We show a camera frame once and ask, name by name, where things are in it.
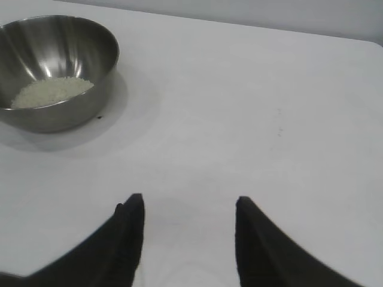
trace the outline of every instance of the table surface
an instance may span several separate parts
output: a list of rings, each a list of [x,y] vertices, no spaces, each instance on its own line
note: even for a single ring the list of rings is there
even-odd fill
[[[235,201],[247,195],[335,270],[383,285],[380,46],[33,3],[1,1],[1,23],[87,17],[121,56],[101,119],[56,135],[0,124],[0,270],[43,267],[143,193],[136,286],[239,286]]]

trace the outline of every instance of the uncooked rice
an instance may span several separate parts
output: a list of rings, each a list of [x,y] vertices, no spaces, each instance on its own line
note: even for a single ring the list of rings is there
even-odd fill
[[[12,101],[13,109],[36,108],[68,100],[93,87],[90,81],[81,78],[49,78],[35,81],[25,88]]]

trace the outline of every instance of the white tabletop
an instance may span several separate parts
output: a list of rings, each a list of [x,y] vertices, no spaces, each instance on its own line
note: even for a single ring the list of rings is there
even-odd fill
[[[383,285],[383,49],[373,43],[46,0],[0,20],[102,23],[121,57],[109,107],[33,135],[0,124],[0,270],[29,274],[132,193],[147,208],[136,286],[239,286],[235,201],[317,258]]]

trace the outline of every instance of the bowl rim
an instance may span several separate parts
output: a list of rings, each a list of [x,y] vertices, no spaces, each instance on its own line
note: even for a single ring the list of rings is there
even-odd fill
[[[115,56],[115,61],[114,61],[113,65],[112,65],[112,67],[110,67],[109,71],[106,72],[105,75],[103,75],[96,83],[92,83],[93,87],[91,87],[90,89],[82,92],[81,94],[78,94],[78,95],[76,95],[74,97],[71,97],[70,99],[62,100],[60,102],[52,103],[52,104],[46,105],[46,106],[36,106],[36,107],[33,107],[33,108],[16,108],[16,109],[14,109],[14,108],[3,108],[3,107],[0,106],[0,110],[3,110],[3,111],[28,111],[28,110],[44,109],[44,108],[49,108],[51,106],[61,105],[61,104],[64,104],[66,102],[72,101],[75,98],[80,97],[80,96],[82,96],[82,95],[92,91],[94,88],[96,88],[96,86],[98,86],[106,77],[108,77],[108,75],[117,66],[117,62],[118,62],[118,59],[120,57],[120,46],[119,46],[118,41],[117,41],[116,37],[114,36],[114,34],[108,28],[106,28],[104,25],[102,25],[102,24],[100,24],[100,23],[98,23],[96,21],[84,18],[84,17],[72,16],[72,15],[63,15],[63,14],[40,15],[40,16],[33,16],[33,17],[28,17],[28,18],[24,18],[24,19],[20,19],[20,20],[15,20],[15,21],[6,23],[4,25],[0,25],[0,29],[3,29],[3,28],[5,28],[8,25],[12,25],[12,24],[15,24],[15,23],[20,23],[20,22],[23,22],[23,21],[28,21],[28,20],[33,20],[33,19],[41,19],[41,18],[50,18],[50,17],[66,17],[66,18],[75,18],[75,19],[85,20],[85,21],[92,22],[92,23],[98,25],[102,29],[105,29],[105,31],[108,32],[110,34],[110,36],[112,37],[112,39],[113,39],[113,41],[115,43],[115,46],[117,48],[117,53],[116,53],[116,56]]]

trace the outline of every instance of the white wall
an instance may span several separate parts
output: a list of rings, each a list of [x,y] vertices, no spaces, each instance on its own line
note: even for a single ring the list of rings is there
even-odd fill
[[[383,0],[64,0],[368,39],[383,44]]]

